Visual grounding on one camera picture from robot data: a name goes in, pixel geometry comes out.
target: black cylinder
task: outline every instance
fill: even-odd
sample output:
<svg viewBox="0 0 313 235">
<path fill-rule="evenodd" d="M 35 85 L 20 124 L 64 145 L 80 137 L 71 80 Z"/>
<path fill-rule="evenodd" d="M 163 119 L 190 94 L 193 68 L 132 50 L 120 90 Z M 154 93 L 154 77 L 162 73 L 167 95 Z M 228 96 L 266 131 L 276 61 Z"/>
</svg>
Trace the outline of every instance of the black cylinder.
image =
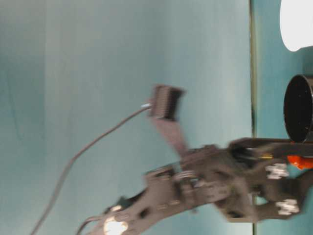
<svg viewBox="0 0 313 235">
<path fill-rule="evenodd" d="M 285 128 L 294 142 L 313 141 L 313 76 L 296 75 L 284 100 Z"/>
</svg>

